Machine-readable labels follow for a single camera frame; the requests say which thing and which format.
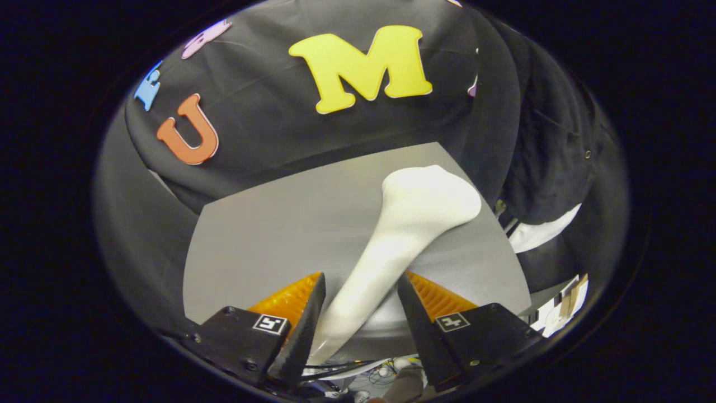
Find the cable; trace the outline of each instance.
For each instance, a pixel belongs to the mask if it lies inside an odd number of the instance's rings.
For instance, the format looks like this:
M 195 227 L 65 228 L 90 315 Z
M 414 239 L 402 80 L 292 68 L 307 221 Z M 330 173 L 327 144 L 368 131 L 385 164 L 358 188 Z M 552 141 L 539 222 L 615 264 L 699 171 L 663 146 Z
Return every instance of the cable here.
M 365 363 L 365 364 L 362 364 L 362 365 L 373 364 L 373 363 L 376 363 L 376 362 L 378 362 L 378 361 L 369 361 L 369 362 L 367 362 L 367 363 Z M 343 374 L 343 373 L 346 373 L 346 372 L 349 372 L 349 371 L 353 371 L 353 370 L 355 370 L 355 369 L 356 369 L 356 366 L 349 366 L 349 367 L 347 367 L 347 368 L 338 369 L 338 370 L 336 370 L 336 371 L 326 371 L 326 372 L 322 372 L 322 373 L 320 373 L 320 374 L 302 376 L 302 377 L 301 377 L 301 380 L 302 380 L 302 381 L 313 381 L 313 380 L 316 380 L 316 379 L 325 378 L 326 376 L 340 375 L 340 374 Z

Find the gray surface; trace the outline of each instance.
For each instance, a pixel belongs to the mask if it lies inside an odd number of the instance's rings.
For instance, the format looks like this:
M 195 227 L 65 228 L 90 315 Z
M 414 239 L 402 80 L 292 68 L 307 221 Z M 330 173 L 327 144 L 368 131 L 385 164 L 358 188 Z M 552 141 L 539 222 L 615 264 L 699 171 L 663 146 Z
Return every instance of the gray surface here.
M 330 303 L 377 223 L 383 179 L 433 164 L 470 182 L 438 143 L 429 143 L 322 166 L 207 204 L 186 260 L 186 316 L 202 323 L 225 305 L 249 308 L 316 271 L 326 276 Z M 410 269 L 477 305 L 498 302 L 515 314 L 531 305 L 517 257 L 484 200 L 473 221 L 438 237 Z M 393 289 L 334 358 L 414 352 Z

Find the orange ridged pad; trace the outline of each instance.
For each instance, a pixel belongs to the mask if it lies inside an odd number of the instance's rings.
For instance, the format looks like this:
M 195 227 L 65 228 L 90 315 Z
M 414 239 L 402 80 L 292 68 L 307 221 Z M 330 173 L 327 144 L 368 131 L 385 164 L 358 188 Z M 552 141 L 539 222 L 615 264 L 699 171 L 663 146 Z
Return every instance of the orange ridged pad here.
M 286 340 L 291 337 L 296 324 L 304 312 L 306 302 L 311 296 L 316 280 L 321 272 L 302 278 L 299 281 L 289 285 L 283 290 L 273 294 L 272 296 L 262 300 L 260 303 L 252 306 L 248 310 L 261 315 L 278 316 L 279 318 L 287 318 L 291 322 L 291 331 L 289 331 Z
M 463 297 L 455 294 L 447 288 L 435 284 L 427 278 L 406 271 L 405 274 L 410 279 L 415 292 L 425 312 L 430 317 L 430 322 L 435 322 L 435 318 L 451 313 L 463 312 L 475 309 L 478 306 Z

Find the wire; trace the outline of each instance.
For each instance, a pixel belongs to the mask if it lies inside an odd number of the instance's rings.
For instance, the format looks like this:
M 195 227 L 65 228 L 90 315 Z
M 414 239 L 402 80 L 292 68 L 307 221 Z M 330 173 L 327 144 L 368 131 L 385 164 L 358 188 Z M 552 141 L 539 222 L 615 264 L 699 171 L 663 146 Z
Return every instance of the wire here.
M 352 361 L 352 362 L 347 362 L 347 363 L 343 363 L 343 364 L 330 364 L 330 365 L 306 365 L 304 368 L 331 369 L 331 368 L 338 368 L 338 367 L 343 367 L 343 366 L 353 366 L 353 365 L 361 366 L 361 365 L 366 365 L 369 362 L 371 362 L 371 361 Z

